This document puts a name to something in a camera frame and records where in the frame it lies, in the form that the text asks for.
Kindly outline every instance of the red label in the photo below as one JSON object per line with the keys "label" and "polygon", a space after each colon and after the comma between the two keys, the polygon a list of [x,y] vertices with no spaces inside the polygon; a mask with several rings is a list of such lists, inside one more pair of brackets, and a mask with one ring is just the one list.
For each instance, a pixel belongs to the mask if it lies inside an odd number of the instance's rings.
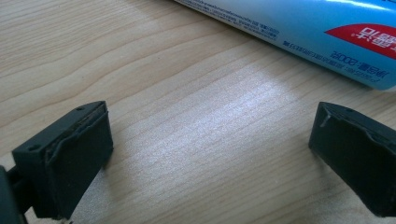
{"label": "red label", "polygon": [[354,24],[326,32],[349,43],[396,60],[396,28],[378,24]]}

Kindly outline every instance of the wooden table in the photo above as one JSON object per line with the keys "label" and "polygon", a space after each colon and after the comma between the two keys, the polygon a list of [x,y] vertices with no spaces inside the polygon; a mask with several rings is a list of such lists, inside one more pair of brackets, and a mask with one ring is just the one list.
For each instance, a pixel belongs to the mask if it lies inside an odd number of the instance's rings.
{"label": "wooden table", "polygon": [[395,222],[372,215],[307,142],[318,102],[396,128],[396,94],[172,0],[4,0],[0,18],[7,169],[35,133],[107,101],[114,154],[74,223]]}

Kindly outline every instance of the wood grain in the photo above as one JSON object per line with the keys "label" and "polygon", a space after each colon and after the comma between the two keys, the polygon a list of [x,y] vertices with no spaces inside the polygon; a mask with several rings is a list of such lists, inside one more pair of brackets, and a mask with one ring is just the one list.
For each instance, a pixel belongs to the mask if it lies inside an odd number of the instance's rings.
{"label": "wood grain", "polygon": [[97,100],[115,151],[74,223],[395,221],[374,217],[307,146],[318,102],[396,128],[395,94],[171,0],[1,1],[0,163]]}

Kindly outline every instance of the black plastic piece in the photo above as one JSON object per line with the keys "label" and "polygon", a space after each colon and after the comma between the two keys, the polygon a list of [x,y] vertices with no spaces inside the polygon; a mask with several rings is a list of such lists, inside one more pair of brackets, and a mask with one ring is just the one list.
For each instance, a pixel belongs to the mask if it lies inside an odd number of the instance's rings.
{"label": "black plastic piece", "polygon": [[1,180],[13,191],[7,203],[20,214],[33,206],[37,217],[70,218],[112,151],[106,102],[80,106],[12,151],[16,166]]}
{"label": "black plastic piece", "polygon": [[18,209],[12,185],[3,166],[0,166],[0,214],[0,223],[27,223],[24,215]]}
{"label": "black plastic piece", "polygon": [[396,131],[355,110],[322,102],[309,147],[375,215],[396,216]]}

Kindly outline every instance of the toothpaste tube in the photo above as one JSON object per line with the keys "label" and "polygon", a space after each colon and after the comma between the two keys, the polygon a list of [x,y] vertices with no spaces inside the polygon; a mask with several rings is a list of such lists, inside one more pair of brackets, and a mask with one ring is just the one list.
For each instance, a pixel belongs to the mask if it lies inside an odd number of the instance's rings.
{"label": "toothpaste tube", "polygon": [[381,91],[396,90],[396,0],[176,0]]}

